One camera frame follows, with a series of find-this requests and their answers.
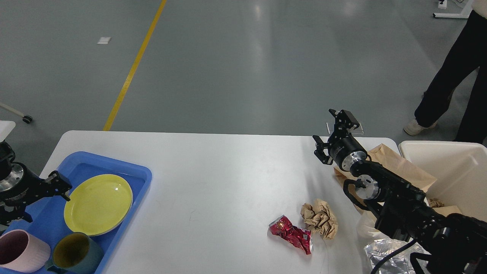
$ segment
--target aluminum foil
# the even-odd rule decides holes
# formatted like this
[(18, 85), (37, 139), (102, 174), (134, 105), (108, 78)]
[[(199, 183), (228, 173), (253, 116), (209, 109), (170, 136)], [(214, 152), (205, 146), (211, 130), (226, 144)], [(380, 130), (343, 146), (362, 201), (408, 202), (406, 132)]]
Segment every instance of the aluminum foil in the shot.
[[(375, 240), (372, 243), (365, 246), (364, 250), (367, 257), (370, 260), (372, 268), (382, 260), (385, 256), (389, 255), (393, 251), (404, 246), (406, 242), (394, 240), (394, 239), (380, 239)], [(382, 267), (377, 271), (378, 274), (415, 274), (414, 269), (409, 261), (409, 255), (413, 252), (426, 253), (418, 243), (414, 244), (407, 250), (399, 253), (389, 261), (385, 262)], [(426, 262), (419, 260), (423, 271), (428, 274), (426, 270)]]

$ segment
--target pink mug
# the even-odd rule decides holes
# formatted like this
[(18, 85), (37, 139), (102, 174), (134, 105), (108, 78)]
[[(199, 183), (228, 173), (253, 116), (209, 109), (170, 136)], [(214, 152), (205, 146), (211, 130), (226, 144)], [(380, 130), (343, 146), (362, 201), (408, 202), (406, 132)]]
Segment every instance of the pink mug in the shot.
[(32, 273), (51, 255), (49, 245), (25, 230), (15, 229), (0, 237), (0, 267)]

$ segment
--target brown paper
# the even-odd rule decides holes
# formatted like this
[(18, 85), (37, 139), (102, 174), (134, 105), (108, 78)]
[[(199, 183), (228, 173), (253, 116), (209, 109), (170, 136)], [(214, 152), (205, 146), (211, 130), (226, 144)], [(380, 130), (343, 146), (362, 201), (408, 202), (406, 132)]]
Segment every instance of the brown paper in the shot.
[(428, 204), (433, 208), (445, 206), (445, 204), (437, 198), (428, 198)]
[(452, 213), (460, 213), (462, 214), (462, 212), (460, 211), (460, 209), (457, 207), (457, 206), (444, 206), (444, 207), (436, 207), (436, 208), (433, 208), (437, 213), (443, 215), (443, 216), (448, 216)]
[(306, 229), (318, 232), (323, 239), (333, 239), (337, 234), (338, 221), (327, 202), (316, 199), (313, 206), (303, 204), (301, 216), (306, 224)]
[[(424, 192), (428, 191), (428, 188), (430, 188), (430, 186), (436, 182), (436, 178), (434, 176), (430, 175), (426, 171), (420, 169), (413, 163), (404, 159), (403, 157), (401, 157), (401, 155), (397, 154), (384, 144), (380, 144), (371, 149), (368, 154), (370, 155), (372, 161), (380, 163), (382, 166), (384, 166), (384, 168), (404, 178), (413, 186), (421, 189)], [(342, 188), (345, 179), (357, 179), (350, 172), (345, 172), (337, 166), (335, 166), (335, 176), (337, 177), (337, 180)], [(360, 203), (363, 204), (363, 199), (359, 198), (355, 194), (355, 187), (353, 185), (349, 185), (348, 191)], [(356, 208), (360, 213), (363, 212), (363, 210), (359, 209), (357, 206)]]

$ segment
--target ceramic plate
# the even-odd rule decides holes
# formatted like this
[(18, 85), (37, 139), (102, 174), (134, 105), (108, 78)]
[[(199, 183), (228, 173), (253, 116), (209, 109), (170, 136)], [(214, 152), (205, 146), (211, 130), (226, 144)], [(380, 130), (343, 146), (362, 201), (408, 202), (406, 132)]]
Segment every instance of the ceramic plate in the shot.
[(117, 227), (132, 206), (132, 189), (124, 178), (104, 174), (82, 182), (64, 206), (64, 221), (73, 232), (88, 236)]

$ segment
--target gray floor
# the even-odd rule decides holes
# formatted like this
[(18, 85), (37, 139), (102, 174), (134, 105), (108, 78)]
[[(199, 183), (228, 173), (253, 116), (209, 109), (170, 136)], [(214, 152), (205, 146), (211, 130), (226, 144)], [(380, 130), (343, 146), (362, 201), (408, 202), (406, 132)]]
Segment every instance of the gray floor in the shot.
[[(40, 173), (62, 134), (101, 130), (159, 0), (0, 0), (0, 100), (34, 117), (7, 138)], [(461, 8), (449, 1), (447, 12)], [(402, 132), (465, 20), (436, 0), (168, 0), (112, 130), (452, 140), (475, 79), (438, 129)], [(97, 45), (111, 36), (108, 45)]]

